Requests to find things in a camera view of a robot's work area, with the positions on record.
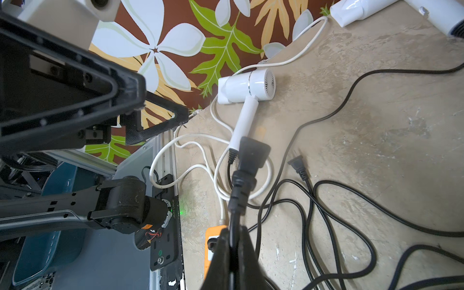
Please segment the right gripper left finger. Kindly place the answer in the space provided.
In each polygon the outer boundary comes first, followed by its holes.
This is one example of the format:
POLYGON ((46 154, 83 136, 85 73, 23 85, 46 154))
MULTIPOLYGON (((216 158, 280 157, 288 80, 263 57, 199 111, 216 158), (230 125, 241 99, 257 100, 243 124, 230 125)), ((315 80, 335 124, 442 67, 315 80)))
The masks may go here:
POLYGON ((217 237, 215 251, 202 290, 228 290, 230 286, 230 232, 223 228, 217 237))

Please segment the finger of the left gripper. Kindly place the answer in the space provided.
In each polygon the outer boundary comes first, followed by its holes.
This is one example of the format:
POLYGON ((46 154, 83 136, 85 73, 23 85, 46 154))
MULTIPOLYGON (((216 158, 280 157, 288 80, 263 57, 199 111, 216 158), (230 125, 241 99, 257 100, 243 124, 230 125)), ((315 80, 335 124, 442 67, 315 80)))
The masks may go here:
POLYGON ((137 145, 187 123, 189 109, 159 95, 147 93, 145 107, 124 116, 127 146, 137 145))

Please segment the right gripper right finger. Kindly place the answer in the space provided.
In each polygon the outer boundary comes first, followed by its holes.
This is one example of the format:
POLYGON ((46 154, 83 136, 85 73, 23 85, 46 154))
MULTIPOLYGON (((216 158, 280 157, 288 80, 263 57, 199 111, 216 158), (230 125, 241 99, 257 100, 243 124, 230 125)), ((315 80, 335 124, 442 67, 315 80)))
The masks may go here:
POLYGON ((269 290, 248 229, 244 226, 239 226, 234 238, 234 288, 236 290, 269 290))

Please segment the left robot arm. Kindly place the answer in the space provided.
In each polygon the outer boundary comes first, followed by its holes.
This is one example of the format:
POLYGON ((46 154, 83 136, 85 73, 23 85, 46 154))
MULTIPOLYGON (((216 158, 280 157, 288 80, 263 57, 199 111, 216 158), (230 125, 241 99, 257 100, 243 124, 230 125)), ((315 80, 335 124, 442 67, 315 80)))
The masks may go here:
MULTIPOLYGON (((186 107, 151 93, 145 76, 1 14, 1 159, 83 146, 87 130, 119 118, 129 145, 188 121, 186 107)), ((81 191, 1 202, 1 239, 79 228, 123 234, 166 227, 169 201, 137 177, 81 191)))

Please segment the orange power strip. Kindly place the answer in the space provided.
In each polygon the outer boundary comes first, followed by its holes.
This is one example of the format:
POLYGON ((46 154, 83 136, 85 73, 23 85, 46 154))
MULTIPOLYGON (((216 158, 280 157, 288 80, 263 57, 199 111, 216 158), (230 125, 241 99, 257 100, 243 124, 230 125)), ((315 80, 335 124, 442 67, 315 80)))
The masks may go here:
POLYGON ((216 227, 210 227, 205 232, 205 251, 204 251, 204 278, 209 271, 211 262, 213 260, 215 247, 218 243, 218 238, 223 229, 227 228, 226 225, 219 225, 216 227))

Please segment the large white hair dryer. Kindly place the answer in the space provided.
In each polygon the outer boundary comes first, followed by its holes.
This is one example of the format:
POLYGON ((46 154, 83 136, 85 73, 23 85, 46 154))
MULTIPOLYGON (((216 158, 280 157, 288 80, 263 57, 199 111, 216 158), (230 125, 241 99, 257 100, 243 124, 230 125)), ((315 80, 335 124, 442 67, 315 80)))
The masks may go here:
POLYGON ((250 133, 259 102, 274 99, 275 93, 276 79, 268 69, 219 79, 217 102, 221 105, 243 104, 229 149, 240 150, 240 141, 250 133))

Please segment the white hair dryer far left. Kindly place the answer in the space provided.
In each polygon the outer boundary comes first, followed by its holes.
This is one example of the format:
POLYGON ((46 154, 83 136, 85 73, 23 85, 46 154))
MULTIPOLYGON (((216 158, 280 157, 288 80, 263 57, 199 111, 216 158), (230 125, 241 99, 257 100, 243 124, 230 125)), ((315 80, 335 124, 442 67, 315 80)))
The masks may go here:
POLYGON ((340 27, 345 27, 366 19, 395 2, 396 0, 342 0, 330 7, 330 13, 340 27))

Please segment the black mounting rail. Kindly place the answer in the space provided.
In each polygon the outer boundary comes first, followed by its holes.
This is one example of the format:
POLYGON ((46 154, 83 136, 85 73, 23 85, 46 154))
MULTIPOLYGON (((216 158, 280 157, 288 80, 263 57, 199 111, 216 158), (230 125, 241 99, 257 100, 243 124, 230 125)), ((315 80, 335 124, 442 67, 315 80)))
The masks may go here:
POLYGON ((153 187, 152 196, 170 202, 172 217, 166 228, 161 231, 161 236, 154 238, 151 243, 149 288, 183 290, 185 282, 179 198, 175 187, 166 189, 153 187))

